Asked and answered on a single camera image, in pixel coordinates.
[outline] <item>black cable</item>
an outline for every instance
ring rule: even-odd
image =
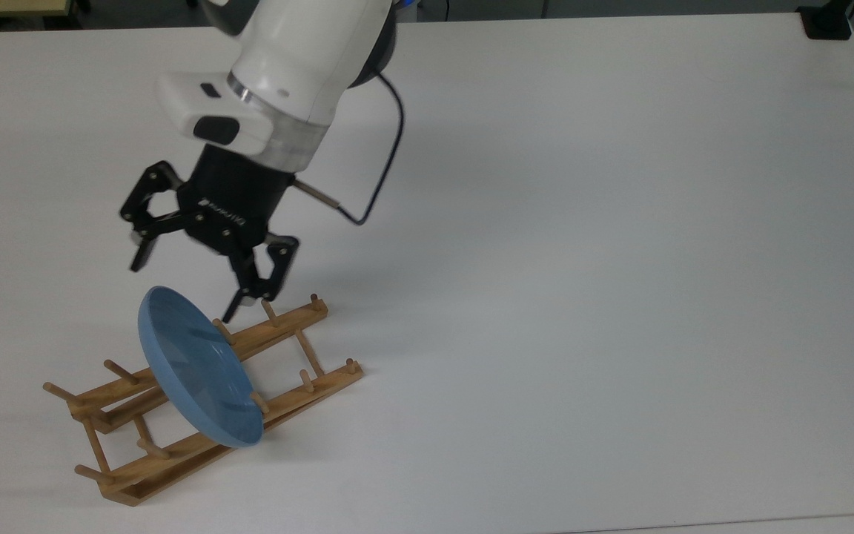
[[[338,206],[337,208],[339,213],[345,216],[345,219],[350,220],[350,222],[358,226],[365,224],[367,222],[367,217],[371,215],[371,210],[374,208],[377,195],[380,195],[380,189],[384,186],[384,179],[387,179],[387,173],[391,170],[391,165],[394,163],[394,155],[397,155],[397,146],[400,146],[400,136],[404,133],[404,102],[400,101],[400,95],[397,94],[397,89],[394,88],[394,85],[391,84],[391,82],[385,78],[380,71],[373,71],[380,82],[384,84],[384,87],[391,91],[391,95],[394,96],[394,101],[397,102],[397,135],[394,137],[394,145],[391,146],[391,153],[387,156],[387,162],[384,163],[384,170],[380,173],[380,179],[377,180],[377,186],[374,188],[374,193],[371,194],[371,199],[365,209],[365,215],[360,219],[356,219],[355,216],[351,215],[346,209],[342,208],[342,206]]]

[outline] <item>table surface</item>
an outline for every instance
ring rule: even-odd
[[[0,532],[854,514],[854,38],[795,14],[401,26],[408,129],[370,223],[298,192],[274,218],[302,240],[276,308],[322,295],[322,364],[367,375],[141,507],[102,500],[41,384],[145,367],[153,285],[223,311],[224,258],[168,236],[131,274],[116,210],[145,166],[199,155],[156,75],[236,54],[211,28],[0,34]],[[383,88],[349,91],[301,178],[360,209],[394,126]],[[251,364],[268,393],[304,367],[294,342]],[[159,411],[159,442],[191,431]]]

